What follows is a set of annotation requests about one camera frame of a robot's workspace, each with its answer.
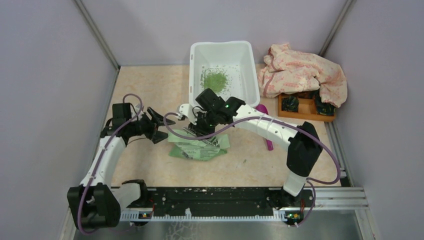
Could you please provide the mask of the green cat litter bag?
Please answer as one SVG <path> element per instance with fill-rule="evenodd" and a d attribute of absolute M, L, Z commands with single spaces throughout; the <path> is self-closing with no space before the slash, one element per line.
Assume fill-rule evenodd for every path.
<path fill-rule="evenodd" d="M 186 160 L 209 161 L 225 155 L 230 148 L 227 134 L 218 134 L 204 140 L 189 140 L 169 133 L 167 141 L 174 144 L 168 155 Z"/>

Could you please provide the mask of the purple plastic scoop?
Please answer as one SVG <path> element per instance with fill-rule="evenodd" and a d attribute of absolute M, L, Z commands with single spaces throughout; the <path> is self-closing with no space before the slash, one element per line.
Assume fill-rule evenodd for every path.
<path fill-rule="evenodd" d="M 258 104 L 255 109 L 258 110 L 261 113 L 268 114 L 268 109 L 263 104 Z M 265 138 L 265 142 L 266 142 L 267 150 L 268 151 L 273 151 L 274 150 L 273 143 L 270 140 L 266 139 L 266 138 Z"/>

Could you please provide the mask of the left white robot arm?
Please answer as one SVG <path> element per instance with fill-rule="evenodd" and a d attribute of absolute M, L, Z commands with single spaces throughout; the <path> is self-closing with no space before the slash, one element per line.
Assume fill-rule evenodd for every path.
<path fill-rule="evenodd" d="M 100 133 L 99 148 L 88 173 L 78 186 L 69 188 L 67 192 L 77 229 L 92 233 L 100 228 L 114 228 L 127 207 L 152 206 L 144 180 L 127 180 L 118 189 L 112 190 L 112 179 L 130 138 L 145 136 L 157 144 L 168 137 L 166 132 L 159 130 L 165 124 L 174 125 L 175 121 L 164 119 L 151 107 L 142 112 L 131 103 L 112 105 L 112 117 Z"/>

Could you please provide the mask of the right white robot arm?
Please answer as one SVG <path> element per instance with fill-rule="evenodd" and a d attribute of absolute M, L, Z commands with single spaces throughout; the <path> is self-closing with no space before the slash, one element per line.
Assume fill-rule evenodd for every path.
<path fill-rule="evenodd" d="M 235 128 L 255 133 L 286 150 L 289 173 L 274 207 L 298 205 L 307 177 L 323 151 L 314 125 L 309 122 L 302 125 L 278 123 L 277 119 L 258 111 L 244 100 L 234 96 L 224 100 L 210 88 L 202 91 L 195 100 L 199 111 L 188 103 L 178 108 L 178 113 L 188 117 L 188 128 L 195 136 L 211 135 L 217 125 L 233 124 Z"/>

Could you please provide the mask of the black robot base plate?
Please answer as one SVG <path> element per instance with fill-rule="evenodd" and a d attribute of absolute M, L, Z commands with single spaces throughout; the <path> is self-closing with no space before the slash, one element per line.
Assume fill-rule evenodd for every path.
<path fill-rule="evenodd" d="M 259 220 L 284 217 L 284 210 L 304 213 L 312 203 L 310 189 L 292 196 L 280 187 L 156 187 L 127 208 L 155 220 Z"/>

